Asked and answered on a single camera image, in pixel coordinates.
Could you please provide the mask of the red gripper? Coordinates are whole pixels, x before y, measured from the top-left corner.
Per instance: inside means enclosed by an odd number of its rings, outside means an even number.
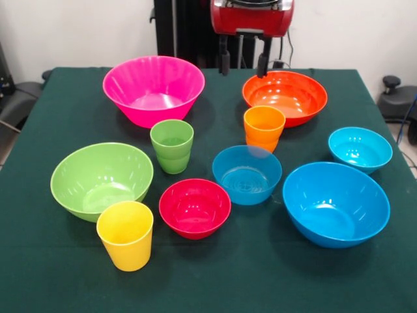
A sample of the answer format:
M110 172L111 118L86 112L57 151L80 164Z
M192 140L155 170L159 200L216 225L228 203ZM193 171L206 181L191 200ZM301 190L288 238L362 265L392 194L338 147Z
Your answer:
M211 22L219 36L219 73L226 76L230 69L227 35L262 35L263 51L259 55L257 77L268 72L272 37L286 34L295 9L293 1L212 1Z

